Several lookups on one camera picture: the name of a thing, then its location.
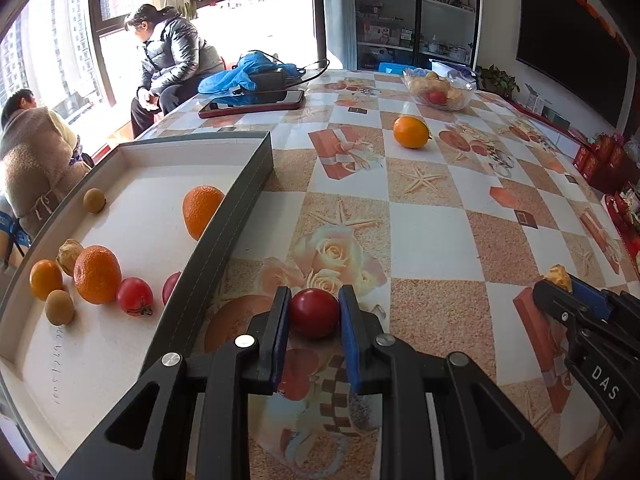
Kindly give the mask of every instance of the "black television screen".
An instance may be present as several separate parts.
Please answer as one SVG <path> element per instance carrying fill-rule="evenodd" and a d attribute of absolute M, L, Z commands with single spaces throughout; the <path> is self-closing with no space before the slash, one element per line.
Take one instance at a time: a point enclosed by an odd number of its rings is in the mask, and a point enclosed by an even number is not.
<path fill-rule="evenodd" d="M 617 125 L 629 53 L 576 0 L 522 0 L 516 58 Z"/>

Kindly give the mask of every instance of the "smartphone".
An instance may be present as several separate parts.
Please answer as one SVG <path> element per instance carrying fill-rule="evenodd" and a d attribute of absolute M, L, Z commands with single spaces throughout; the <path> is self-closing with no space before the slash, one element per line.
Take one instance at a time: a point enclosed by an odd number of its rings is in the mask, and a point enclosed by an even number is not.
<path fill-rule="evenodd" d="M 280 90 L 276 92 L 254 92 L 242 95 L 226 95 L 212 99 L 198 112 L 201 119 L 224 115 L 271 112 L 273 110 L 296 110 L 305 96 L 304 90 Z"/>

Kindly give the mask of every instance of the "brown coat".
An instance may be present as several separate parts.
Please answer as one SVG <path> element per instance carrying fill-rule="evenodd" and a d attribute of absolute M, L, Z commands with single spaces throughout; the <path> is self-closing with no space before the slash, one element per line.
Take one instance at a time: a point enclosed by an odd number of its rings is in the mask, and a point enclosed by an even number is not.
<path fill-rule="evenodd" d="M 0 139 L 0 187 L 32 238 L 90 168 L 69 165 L 73 149 L 46 108 L 15 112 Z"/>

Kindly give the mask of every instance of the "silver bolt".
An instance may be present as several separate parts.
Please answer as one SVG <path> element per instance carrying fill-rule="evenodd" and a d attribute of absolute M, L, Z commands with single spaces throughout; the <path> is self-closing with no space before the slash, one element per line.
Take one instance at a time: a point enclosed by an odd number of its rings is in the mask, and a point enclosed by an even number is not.
<path fill-rule="evenodd" d="M 396 338 L 391 334 L 378 334 L 376 336 L 376 343 L 378 343 L 380 346 L 391 346 L 395 342 Z"/>
<path fill-rule="evenodd" d="M 162 364 L 164 366 L 174 366 L 180 362 L 180 359 L 180 354 L 177 354 L 176 352 L 169 352 L 162 356 Z"/>
<path fill-rule="evenodd" d="M 255 343 L 254 336 L 248 334 L 242 334 L 236 337 L 236 346 L 240 348 L 249 348 L 252 344 Z"/>
<path fill-rule="evenodd" d="M 453 352 L 453 354 L 449 356 L 449 361 L 452 365 L 459 366 L 461 368 L 469 364 L 469 358 L 462 352 Z"/>

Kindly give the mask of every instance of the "tangerine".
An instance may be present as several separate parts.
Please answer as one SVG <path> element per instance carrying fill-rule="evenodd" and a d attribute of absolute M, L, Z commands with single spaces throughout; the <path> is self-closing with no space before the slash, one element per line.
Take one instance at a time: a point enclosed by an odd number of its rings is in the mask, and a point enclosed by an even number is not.
<path fill-rule="evenodd" d="M 394 139 L 405 148 L 417 150 L 431 138 L 431 132 L 420 119 L 402 116 L 394 123 Z"/>
<path fill-rule="evenodd" d="M 184 196 L 182 216 L 191 238 L 200 240 L 224 197 L 225 194 L 213 186 L 194 187 Z"/>
<path fill-rule="evenodd" d="M 115 254 L 100 245 L 85 248 L 76 260 L 74 281 L 78 294 L 89 303 L 100 305 L 115 300 L 122 281 Z"/>
<path fill-rule="evenodd" d="M 50 292 L 63 290 L 60 267 L 52 260 L 40 260 L 34 263 L 29 274 L 29 285 L 36 298 L 46 301 Z"/>

